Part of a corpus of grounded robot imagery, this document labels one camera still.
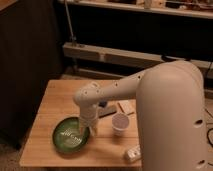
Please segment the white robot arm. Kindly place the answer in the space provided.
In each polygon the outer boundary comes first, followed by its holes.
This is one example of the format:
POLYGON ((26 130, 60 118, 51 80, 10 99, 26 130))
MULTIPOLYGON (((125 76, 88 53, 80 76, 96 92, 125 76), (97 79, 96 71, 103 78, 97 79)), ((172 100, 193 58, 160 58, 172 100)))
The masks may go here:
POLYGON ((158 64, 73 97, 82 127, 97 124, 100 101, 134 99, 142 171, 207 171, 204 80, 188 61, 158 64))

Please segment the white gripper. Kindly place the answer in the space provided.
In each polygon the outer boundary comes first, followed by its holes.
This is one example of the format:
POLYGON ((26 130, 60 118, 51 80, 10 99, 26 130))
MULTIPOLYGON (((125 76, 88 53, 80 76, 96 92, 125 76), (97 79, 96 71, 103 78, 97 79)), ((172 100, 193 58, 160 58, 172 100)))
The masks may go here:
POLYGON ((88 107, 80 108, 79 115, 79 133, 84 135, 86 127, 90 127, 90 133, 92 136, 97 136, 98 134, 98 107, 96 105, 91 105, 88 107))

